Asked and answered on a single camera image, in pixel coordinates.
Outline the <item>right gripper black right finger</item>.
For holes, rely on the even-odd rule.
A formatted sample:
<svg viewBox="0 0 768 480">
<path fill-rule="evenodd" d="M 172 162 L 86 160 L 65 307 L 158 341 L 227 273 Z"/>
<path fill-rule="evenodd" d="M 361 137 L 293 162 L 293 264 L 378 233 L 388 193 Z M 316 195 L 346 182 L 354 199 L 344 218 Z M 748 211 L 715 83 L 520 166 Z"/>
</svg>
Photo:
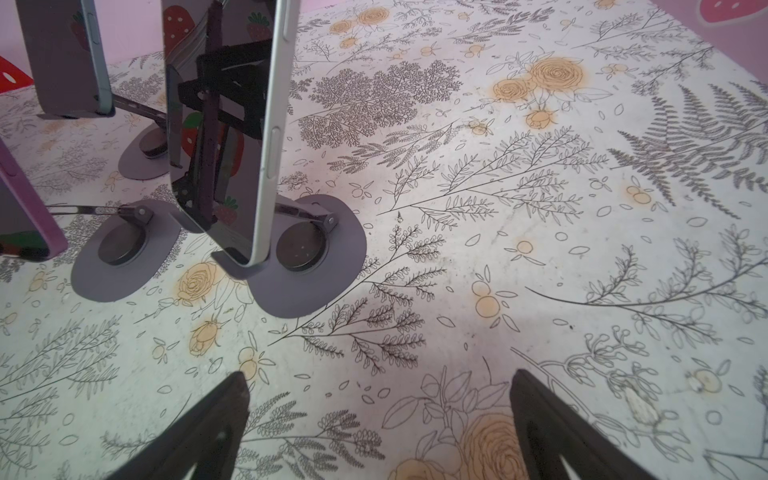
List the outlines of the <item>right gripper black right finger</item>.
<svg viewBox="0 0 768 480">
<path fill-rule="evenodd" d="M 530 372 L 515 372 L 509 397 L 531 479 L 654 479 Z"/>
</svg>

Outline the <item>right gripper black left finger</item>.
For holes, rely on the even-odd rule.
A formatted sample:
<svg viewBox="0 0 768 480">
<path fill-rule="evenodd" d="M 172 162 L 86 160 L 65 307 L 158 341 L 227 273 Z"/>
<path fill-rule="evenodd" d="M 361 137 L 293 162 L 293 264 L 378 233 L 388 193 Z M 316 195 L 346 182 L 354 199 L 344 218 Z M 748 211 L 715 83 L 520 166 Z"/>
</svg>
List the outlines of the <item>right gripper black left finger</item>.
<svg viewBox="0 0 768 480">
<path fill-rule="evenodd" d="M 227 376 L 111 479 L 230 479 L 248 419 L 240 371 Z"/>
</svg>

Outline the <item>silver edged black phone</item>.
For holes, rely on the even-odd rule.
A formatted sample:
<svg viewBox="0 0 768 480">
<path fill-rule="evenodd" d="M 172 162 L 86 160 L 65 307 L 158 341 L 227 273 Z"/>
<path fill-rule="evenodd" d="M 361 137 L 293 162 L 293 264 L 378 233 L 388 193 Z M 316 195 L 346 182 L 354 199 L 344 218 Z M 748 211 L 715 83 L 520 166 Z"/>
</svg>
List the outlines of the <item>silver edged black phone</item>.
<svg viewBox="0 0 768 480">
<path fill-rule="evenodd" d="M 171 189 L 244 267 L 269 252 L 298 1 L 162 4 Z"/>
</svg>

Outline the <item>purple edged black phone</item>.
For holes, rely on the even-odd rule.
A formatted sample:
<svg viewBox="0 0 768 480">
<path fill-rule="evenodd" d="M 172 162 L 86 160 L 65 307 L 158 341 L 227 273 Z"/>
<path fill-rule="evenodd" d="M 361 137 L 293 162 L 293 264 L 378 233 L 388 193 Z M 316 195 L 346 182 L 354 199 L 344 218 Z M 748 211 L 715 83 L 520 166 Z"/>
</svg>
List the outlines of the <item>purple edged black phone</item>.
<svg viewBox="0 0 768 480">
<path fill-rule="evenodd" d="M 64 232 L 1 142 L 1 255 L 44 262 L 68 248 Z"/>
</svg>

